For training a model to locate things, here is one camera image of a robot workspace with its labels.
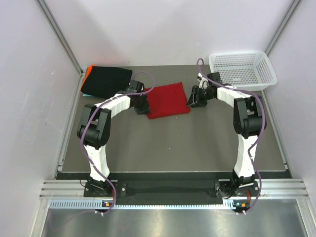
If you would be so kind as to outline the red t shirt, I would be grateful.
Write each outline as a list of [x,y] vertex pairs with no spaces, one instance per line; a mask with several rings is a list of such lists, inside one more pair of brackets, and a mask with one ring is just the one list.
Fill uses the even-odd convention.
[[181,82],[157,86],[146,94],[151,111],[148,119],[188,114],[191,110]]

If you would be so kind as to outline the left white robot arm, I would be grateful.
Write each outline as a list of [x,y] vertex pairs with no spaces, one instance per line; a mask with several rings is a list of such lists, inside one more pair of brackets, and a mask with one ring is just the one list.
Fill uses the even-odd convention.
[[110,138],[112,118],[130,108],[134,108],[139,115],[151,111],[145,86],[136,80],[111,98],[84,106],[77,137],[90,165],[90,176],[84,187],[85,197],[106,197],[114,193],[109,180],[106,144]]

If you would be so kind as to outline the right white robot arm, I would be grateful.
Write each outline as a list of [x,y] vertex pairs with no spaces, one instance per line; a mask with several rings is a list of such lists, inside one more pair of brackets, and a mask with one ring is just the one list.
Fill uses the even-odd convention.
[[237,161],[232,171],[230,194],[243,195],[255,184],[254,160],[258,138],[266,128],[266,116],[261,97],[244,93],[231,85],[222,85],[219,73],[205,77],[199,73],[198,85],[194,85],[186,106],[205,107],[211,99],[217,99],[233,108],[233,127],[238,136]]

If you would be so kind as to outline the folded black t shirt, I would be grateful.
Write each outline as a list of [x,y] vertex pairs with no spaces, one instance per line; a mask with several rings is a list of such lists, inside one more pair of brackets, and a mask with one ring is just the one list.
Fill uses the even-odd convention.
[[129,86],[132,70],[119,67],[94,66],[81,92],[109,99]]

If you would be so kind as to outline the folded orange t shirt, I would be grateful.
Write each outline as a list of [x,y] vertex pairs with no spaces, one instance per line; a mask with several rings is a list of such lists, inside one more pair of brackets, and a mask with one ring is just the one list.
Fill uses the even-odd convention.
[[85,74],[84,74],[84,79],[83,79],[83,81],[82,81],[82,84],[81,84],[81,88],[80,88],[80,89],[83,88],[83,86],[84,86],[84,84],[85,84],[85,82],[86,82],[86,80],[87,80],[87,78],[88,78],[89,74],[91,73],[91,71],[92,71],[92,69],[93,69],[94,66],[95,66],[95,65],[90,65],[89,67],[87,67],[87,69],[86,69],[86,71],[85,71]]

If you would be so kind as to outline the white plastic basket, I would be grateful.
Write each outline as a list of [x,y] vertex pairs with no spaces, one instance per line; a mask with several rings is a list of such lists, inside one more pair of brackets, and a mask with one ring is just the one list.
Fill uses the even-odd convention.
[[248,91],[262,91],[277,84],[274,68],[261,51],[213,53],[209,55],[211,72],[219,73],[223,83]]

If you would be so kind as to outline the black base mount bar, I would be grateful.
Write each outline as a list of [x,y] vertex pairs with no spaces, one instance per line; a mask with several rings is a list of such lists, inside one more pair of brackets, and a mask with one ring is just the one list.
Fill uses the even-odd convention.
[[220,198],[256,196],[258,183],[230,194],[230,172],[113,172],[109,180],[118,204],[208,203]]

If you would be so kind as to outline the left aluminium frame post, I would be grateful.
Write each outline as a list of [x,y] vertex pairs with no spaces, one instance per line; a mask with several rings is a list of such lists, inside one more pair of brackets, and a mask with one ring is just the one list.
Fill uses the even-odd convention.
[[50,27],[52,28],[55,36],[57,37],[58,41],[60,42],[63,50],[67,54],[70,62],[74,66],[75,70],[82,75],[83,69],[81,68],[79,62],[77,61],[71,47],[69,46],[64,34],[62,33],[55,17],[53,16],[49,6],[47,5],[46,1],[44,0],[35,0],[37,5],[39,6],[40,10],[42,11],[43,15],[45,16],[47,22],[49,23]]

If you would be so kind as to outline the aluminium frame post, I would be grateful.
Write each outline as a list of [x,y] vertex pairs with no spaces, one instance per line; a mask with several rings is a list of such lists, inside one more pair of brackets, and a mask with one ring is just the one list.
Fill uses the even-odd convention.
[[285,28],[289,24],[290,20],[292,19],[293,15],[295,14],[296,10],[299,8],[299,5],[301,4],[302,0],[292,0],[288,9],[286,10],[285,15],[282,17],[276,31],[274,32],[273,36],[271,37],[271,40],[269,41],[266,49],[265,54],[269,57],[271,52],[273,51],[273,48],[277,44],[278,40],[282,36]]
[[35,0],[37,5],[39,6],[40,10],[42,11],[43,15],[45,16],[47,22],[49,23],[50,27],[52,28],[55,36],[57,37],[58,41],[60,42],[63,50],[67,54],[70,62],[74,66],[75,70],[82,75],[83,69],[81,68],[79,62],[77,61],[71,47],[69,46],[64,34],[62,33],[55,17],[53,16],[49,6],[47,5],[46,1],[44,0]]

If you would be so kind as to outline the right aluminium frame post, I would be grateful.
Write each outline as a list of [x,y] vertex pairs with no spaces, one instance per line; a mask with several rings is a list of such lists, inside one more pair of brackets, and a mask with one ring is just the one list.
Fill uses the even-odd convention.
[[266,49],[265,54],[269,57],[271,52],[273,51],[273,48],[277,44],[278,40],[282,36],[285,28],[289,24],[290,20],[292,19],[293,15],[295,14],[296,10],[299,8],[299,5],[301,4],[302,0],[292,0],[288,9],[286,10],[285,15],[282,17],[276,31],[274,32],[273,36],[271,37],[271,40],[269,41]]

